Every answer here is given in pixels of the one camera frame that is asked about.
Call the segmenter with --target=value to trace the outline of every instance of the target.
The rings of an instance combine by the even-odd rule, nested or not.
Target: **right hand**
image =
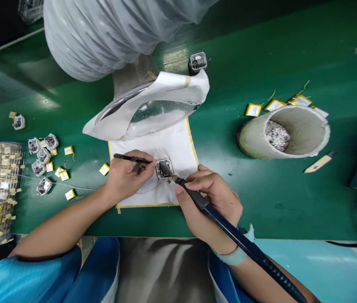
[[[237,226],[243,213],[243,206],[237,193],[230,189],[219,174],[199,165],[199,171],[190,175],[187,180],[190,181],[185,184],[188,189],[206,193],[206,198],[214,208],[233,226]],[[236,243],[215,222],[199,211],[185,189],[175,184],[174,190],[192,233],[220,255],[233,252],[237,247]]]

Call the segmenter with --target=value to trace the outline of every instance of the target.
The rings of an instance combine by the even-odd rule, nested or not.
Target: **white paper sheet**
[[[110,156],[125,154],[139,149],[153,155],[156,159],[171,161],[173,172],[187,178],[198,169],[198,158],[192,141],[188,118],[160,132],[124,141],[109,141]],[[156,172],[153,177],[132,197],[121,201],[117,208],[178,205],[174,193],[174,182],[160,180]]]

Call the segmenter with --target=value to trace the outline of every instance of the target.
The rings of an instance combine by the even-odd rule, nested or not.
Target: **soldering iron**
[[[236,227],[226,220],[199,192],[192,191],[185,186],[188,181],[173,174],[167,166],[160,164],[163,170],[181,185],[190,195],[197,208],[214,221],[255,263],[264,269],[293,299],[298,303],[307,303],[306,298],[289,278]]]

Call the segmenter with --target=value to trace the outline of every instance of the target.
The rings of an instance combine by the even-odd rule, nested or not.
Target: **left hand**
[[[133,196],[153,176],[156,167],[154,157],[144,151],[135,149],[125,153],[125,155],[146,159],[152,161],[152,163],[146,164],[146,167],[137,173],[134,171],[137,162],[116,158],[111,161],[107,183],[104,186],[105,194],[111,199],[110,207]]]

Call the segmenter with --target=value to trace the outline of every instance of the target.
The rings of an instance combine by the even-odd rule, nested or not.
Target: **table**
[[[199,161],[239,193],[242,226],[253,223],[258,238],[357,240],[357,190],[348,187],[357,168],[357,2],[292,1],[287,7],[268,2],[219,2],[199,26],[185,26],[173,43],[159,44],[155,62],[160,70],[186,73],[190,54],[205,51],[210,58],[211,89],[189,121]],[[306,95],[330,113],[332,135],[320,156],[338,150],[337,156],[303,174],[317,158],[255,160],[242,154],[236,133],[249,119],[243,116],[246,105],[265,101],[274,90],[286,101],[307,80]],[[68,160],[70,184],[97,188],[106,181],[98,170],[109,163],[108,147],[83,135],[82,128],[112,100],[112,87],[111,76],[83,83],[66,75],[50,56],[43,33],[13,45],[0,52],[0,141],[27,143],[51,132],[61,144],[55,167]],[[24,130],[13,130],[9,111],[26,117]],[[69,145],[78,162],[63,155]],[[34,160],[26,157],[27,177],[34,177]],[[37,184],[22,179],[14,233],[30,232],[73,202],[65,199],[66,186],[55,185],[38,197]],[[122,209],[120,215],[113,208],[87,235],[192,236],[179,207]]]

